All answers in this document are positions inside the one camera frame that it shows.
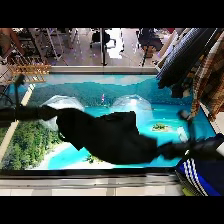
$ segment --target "plaid shirt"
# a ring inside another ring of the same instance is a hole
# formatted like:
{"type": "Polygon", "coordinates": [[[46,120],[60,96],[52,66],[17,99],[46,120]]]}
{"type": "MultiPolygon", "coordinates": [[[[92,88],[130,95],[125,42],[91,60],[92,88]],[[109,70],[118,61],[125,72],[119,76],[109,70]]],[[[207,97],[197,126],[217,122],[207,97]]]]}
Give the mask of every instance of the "plaid shirt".
{"type": "Polygon", "coordinates": [[[209,54],[202,60],[193,80],[191,116],[197,115],[200,100],[209,110],[209,120],[214,121],[224,111],[224,32],[209,54]]]}

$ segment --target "turquoise water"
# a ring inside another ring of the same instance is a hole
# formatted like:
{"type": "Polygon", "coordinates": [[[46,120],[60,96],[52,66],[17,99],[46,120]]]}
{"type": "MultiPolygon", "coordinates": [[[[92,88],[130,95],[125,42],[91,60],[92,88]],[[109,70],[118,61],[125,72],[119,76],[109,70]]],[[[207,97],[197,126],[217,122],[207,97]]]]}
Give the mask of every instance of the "turquoise water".
{"type": "MultiPolygon", "coordinates": [[[[169,141],[180,142],[179,136],[176,132],[177,128],[182,126],[188,135],[187,126],[185,122],[178,119],[177,112],[179,110],[189,111],[190,106],[180,105],[166,105],[166,104],[152,104],[153,111],[145,111],[144,113],[137,115],[137,120],[140,119],[140,125],[137,125],[139,132],[149,137],[155,137],[158,140],[158,145],[164,144],[169,141]],[[171,126],[171,132],[152,132],[151,128],[156,123],[163,123],[171,126]]],[[[111,113],[111,110],[106,107],[86,107],[85,112],[92,116],[98,117],[104,114],[111,113]]],[[[196,137],[210,137],[215,133],[208,122],[206,116],[201,110],[198,116],[195,118],[196,137]]],[[[88,151],[83,148],[77,151],[72,145],[53,157],[48,165],[49,170],[63,169],[66,166],[72,165],[77,162],[85,161],[88,156],[88,151]]],[[[162,156],[154,159],[151,163],[138,164],[138,165],[126,165],[115,166],[115,168],[136,168],[136,167],[172,167],[178,163],[179,159],[165,160],[162,156]]]]}

